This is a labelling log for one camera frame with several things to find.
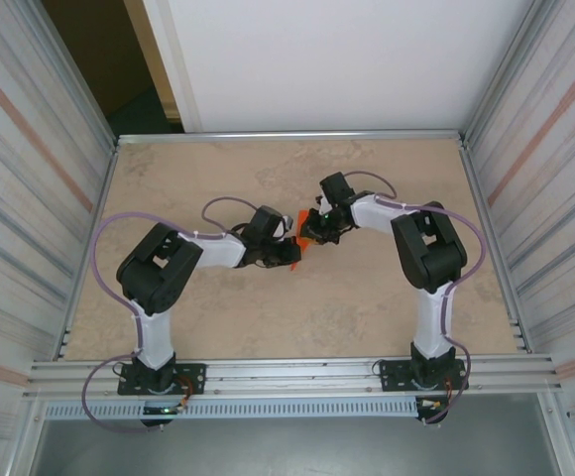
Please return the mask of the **grey metal lower shelf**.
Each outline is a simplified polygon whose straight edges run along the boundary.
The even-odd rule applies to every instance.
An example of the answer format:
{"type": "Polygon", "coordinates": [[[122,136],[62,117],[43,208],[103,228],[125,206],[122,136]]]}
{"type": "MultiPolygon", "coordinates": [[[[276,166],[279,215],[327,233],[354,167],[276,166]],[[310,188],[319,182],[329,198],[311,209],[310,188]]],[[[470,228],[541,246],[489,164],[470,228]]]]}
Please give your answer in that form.
{"type": "Polygon", "coordinates": [[[441,425],[409,417],[175,421],[114,434],[45,424],[33,476],[560,476],[536,397],[462,399],[441,425]]]}

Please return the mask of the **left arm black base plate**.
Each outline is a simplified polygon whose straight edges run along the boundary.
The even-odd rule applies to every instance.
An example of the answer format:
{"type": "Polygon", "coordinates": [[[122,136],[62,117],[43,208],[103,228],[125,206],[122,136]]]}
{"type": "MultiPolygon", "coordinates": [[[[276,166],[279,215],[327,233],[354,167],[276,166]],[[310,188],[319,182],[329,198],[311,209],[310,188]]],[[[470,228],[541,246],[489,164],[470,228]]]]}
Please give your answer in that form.
{"type": "Polygon", "coordinates": [[[182,396],[204,393],[205,364],[172,363],[161,369],[145,367],[140,361],[114,367],[120,396],[182,396]]]}

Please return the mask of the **orange paper sheet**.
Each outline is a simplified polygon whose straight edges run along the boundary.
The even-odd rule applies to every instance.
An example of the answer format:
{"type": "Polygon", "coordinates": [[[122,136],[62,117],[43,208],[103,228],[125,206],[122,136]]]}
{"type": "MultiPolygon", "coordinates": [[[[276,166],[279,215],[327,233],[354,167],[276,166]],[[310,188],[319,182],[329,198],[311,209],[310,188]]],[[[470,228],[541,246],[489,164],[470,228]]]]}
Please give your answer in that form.
{"type": "MultiPolygon", "coordinates": [[[[299,245],[300,245],[300,248],[301,248],[301,259],[303,258],[303,255],[304,255],[305,251],[307,250],[307,248],[310,247],[310,246],[313,244],[312,242],[308,242],[308,241],[302,240],[302,239],[300,238],[300,230],[302,229],[302,223],[303,223],[304,218],[306,217],[307,211],[308,211],[308,210],[306,210],[306,209],[302,209],[302,210],[300,210],[300,211],[298,212],[297,220],[296,220],[296,225],[295,225],[295,228],[294,228],[295,234],[294,234],[293,236],[290,236],[290,237],[295,237],[295,238],[297,239],[299,245]]],[[[296,269],[296,266],[297,266],[298,263],[296,263],[296,264],[289,264],[289,269],[290,269],[291,271],[294,271],[294,270],[296,269]]]]}

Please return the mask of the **aluminium frame cross bar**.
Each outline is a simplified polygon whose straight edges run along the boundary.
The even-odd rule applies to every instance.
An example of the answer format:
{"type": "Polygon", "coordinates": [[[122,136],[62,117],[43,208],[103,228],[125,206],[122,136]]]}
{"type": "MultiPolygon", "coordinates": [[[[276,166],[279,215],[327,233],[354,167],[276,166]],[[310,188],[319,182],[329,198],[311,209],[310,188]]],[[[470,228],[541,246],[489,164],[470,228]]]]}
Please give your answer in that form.
{"type": "Polygon", "coordinates": [[[289,132],[222,132],[184,134],[120,135],[118,145],[288,142],[288,141],[351,141],[351,140],[459,140],[461,133],[449,129],[397,129],[360,131],[289,131],[289,132]]]}

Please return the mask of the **aluminium mounting rail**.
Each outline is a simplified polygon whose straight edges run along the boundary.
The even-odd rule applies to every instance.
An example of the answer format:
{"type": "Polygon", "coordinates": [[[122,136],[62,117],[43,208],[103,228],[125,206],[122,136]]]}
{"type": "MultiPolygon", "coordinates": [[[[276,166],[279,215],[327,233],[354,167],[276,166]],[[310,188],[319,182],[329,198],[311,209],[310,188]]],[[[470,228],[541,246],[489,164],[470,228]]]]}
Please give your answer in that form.
{"type": "MultiPolygon", "coordinates": [[[[39,362],[32,366],[26,400],[75,400],[94,361],[39,362]]],[[[203,399],[375,396],[382,391],[370,358],[208,360],[203,399]]],[[[474,355],[468,392],[555,393],[560,379],[541,354],[474,355]]]]}

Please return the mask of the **white door frame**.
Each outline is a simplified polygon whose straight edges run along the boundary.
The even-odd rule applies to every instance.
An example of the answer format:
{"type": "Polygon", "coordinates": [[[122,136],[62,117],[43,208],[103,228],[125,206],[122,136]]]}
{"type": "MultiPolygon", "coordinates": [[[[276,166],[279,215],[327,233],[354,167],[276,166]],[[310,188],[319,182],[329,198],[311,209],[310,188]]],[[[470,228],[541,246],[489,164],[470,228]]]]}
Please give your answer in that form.
{"type": "Polygon", "coordinates": [[[173,0],[123,0],[167,119],[204,131],[173,16],[173,0]]]}

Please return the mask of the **small circuit board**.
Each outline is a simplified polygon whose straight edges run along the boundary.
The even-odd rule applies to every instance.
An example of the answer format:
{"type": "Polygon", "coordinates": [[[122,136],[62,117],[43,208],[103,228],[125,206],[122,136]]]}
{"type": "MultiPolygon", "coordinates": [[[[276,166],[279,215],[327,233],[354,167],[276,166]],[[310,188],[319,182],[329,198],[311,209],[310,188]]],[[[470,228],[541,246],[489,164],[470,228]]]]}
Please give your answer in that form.
{"type": "Polygon", "coordinates": [[[181,415],[185,412],[186,404],[177,404],[174,406],[164,406],[164,407],[154,407],[154,406],[144,406],[143,415],[151,417],[170,417],[181,415]]]}

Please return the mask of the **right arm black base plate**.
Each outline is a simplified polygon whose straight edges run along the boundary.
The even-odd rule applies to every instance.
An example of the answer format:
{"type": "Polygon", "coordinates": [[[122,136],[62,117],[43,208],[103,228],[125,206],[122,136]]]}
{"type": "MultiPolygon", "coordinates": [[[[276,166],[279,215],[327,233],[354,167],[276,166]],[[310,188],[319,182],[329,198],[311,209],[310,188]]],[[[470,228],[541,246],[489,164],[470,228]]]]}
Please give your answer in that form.
{"type": "Polygon", "coordinates": [[[383,360],[378,364],[384,392],[436,392],[461,388],[466,375],[465,363],[454,359],[445,363],[428,364],[419,360],[383,360]]]}

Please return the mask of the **aluminium frame side bar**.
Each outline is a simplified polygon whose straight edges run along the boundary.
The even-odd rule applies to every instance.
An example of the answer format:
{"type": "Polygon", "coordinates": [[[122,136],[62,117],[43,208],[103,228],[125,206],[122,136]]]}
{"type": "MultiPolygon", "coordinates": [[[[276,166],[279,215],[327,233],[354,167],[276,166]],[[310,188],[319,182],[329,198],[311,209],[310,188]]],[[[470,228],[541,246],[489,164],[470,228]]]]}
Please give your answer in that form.
{"type": "Polygon", "coordinates": [[[116,144],[112,151],[112,155],[110,156],[110,162],[103,176],[100,192],[94,201],[94,208],[90,216],[90,227],[87,232],[86,241],[84,242],[81,261],[75,278],[73,279],[72,288],[70,290],[70,296],[65,310],[64,322],[57,341],[55,356],[53,358],[54,361],[59,361],[64,358],[65,349],[70,339],[73,321],[75,319],[82,288],[85,282],[87,270],[89,268],[90,251],[93,245],[94,234],[104,211],[109,188],[118,161],[119,149],[119,144],[116,144]]]}
{"type": "Polygon", "coordinates": [[[522,322],[521,305],[518,301],[517,292],[509,276],[508,266],[502,254],[497,233],[492,222],[490,206],[483,194],[478,175],[472,161],[472,155],[467,142],[460,138],[458,141],[459,156],[469,183],[473,200],[479,215],[483,231],[486,236],[487,246],[496,276],[498,278],[502,297],[508,313],[510,326],[515,331],[515,341],[519,353],[531,354],[533,352],[527,330],[522,322]]]}

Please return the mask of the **aluminium frame post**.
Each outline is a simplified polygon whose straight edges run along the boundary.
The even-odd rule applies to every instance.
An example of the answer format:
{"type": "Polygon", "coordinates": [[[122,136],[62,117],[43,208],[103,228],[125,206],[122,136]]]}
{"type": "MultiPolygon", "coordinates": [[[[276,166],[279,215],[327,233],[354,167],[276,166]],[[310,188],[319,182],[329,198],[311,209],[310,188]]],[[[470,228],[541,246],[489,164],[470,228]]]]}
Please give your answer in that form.
{"type": "Polygon", "coordinates": [[[48,56],[59,82],[83,116],[91,134],[101,146],[114,151],[117,146],[116,136],[41,0],[22,0],[19,10],[29,22],[34,38],[48,56]]]}
{"type": "Polygon", "coordinates": [[[460,137],[464,143],[475,141],[482,132],[490,116],[505,94],[510,82],[525,61],[532,45],[540,35],[549,15],[562,0],[531,0],[508,49],[479,100],[472,116],[461,130],[460,137]]]}

